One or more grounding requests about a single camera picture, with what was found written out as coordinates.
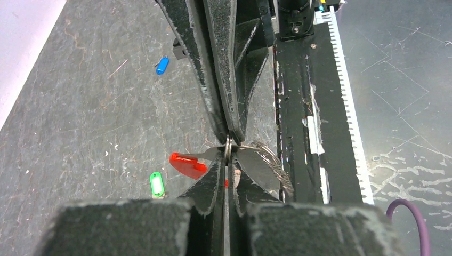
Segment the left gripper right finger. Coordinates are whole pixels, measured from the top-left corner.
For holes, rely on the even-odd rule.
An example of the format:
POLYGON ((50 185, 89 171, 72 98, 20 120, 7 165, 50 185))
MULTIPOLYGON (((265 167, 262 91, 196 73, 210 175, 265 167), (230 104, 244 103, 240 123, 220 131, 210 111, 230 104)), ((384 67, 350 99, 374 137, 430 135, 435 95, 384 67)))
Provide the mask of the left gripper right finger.
POLYGON ((229 171, 231 255, 402 255, 389 219, 367 204, 282 203, 229 171))

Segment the metal key holder red handle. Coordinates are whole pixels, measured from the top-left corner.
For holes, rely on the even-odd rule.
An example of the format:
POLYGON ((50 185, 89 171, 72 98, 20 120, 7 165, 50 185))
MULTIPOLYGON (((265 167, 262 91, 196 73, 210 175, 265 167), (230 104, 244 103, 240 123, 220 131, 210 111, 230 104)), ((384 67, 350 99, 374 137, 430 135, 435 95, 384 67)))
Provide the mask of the metal key holder red handle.
POLYGON ((283 170, 281 160, 267 145, 259 141, 242 146, 230 144, 210 147, 203 153, 173 152, 169 163, 181 174, 198 180, 208 171, 208 166, 201 160, 213 162, 218 153, 227 153, 225 161, 233 167, 236 184, 239 182, 238 174, 246 173, 265 189, 279 188, 285 197, 294 196, 294 186, 289 175, 283 170))

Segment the key with green tag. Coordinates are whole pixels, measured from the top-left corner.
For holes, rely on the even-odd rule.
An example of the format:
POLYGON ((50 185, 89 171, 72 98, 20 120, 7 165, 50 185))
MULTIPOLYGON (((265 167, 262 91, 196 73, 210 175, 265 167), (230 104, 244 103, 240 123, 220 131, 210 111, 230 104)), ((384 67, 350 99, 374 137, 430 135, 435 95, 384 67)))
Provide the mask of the key with green tag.
POLYGON ((153 199, 163 199, 165 197, 165 186, 160 172, 153 172, 149 177, 151 194, 153 199))

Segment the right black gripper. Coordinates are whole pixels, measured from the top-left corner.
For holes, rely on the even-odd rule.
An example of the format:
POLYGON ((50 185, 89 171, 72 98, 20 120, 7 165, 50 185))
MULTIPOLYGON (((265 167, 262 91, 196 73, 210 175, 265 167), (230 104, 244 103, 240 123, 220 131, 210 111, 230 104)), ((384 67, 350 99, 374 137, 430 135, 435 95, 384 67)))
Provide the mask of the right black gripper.
POLYGON ((190 64, 217 140, 246 138, 273 40, 270 1, 157 1, 190 64))

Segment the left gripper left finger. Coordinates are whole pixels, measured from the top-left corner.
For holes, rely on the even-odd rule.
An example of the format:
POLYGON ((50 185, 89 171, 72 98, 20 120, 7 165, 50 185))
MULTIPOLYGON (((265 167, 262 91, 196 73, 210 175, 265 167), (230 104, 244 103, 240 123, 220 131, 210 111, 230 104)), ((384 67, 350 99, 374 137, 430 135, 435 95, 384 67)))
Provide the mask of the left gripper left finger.
POLYGON ((73 202, 51 222, 36 255, 222 255, 225 159, 174 199, 73 202))

